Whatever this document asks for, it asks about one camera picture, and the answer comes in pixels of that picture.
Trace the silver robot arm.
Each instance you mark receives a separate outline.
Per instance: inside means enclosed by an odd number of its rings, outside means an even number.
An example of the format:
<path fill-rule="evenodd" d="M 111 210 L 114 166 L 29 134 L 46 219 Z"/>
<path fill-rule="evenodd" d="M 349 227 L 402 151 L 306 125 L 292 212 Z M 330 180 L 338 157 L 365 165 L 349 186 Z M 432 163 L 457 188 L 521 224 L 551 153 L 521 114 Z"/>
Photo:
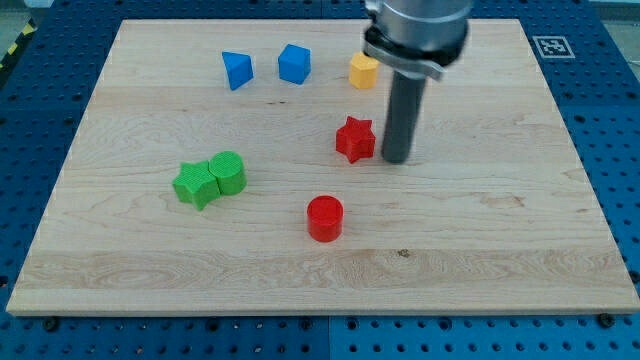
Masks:
<path fill-rule="evenodd" d="M 440 80 L 460 56 L 472 0 L 371 0 L 363 52 L 412 78 Z"/>

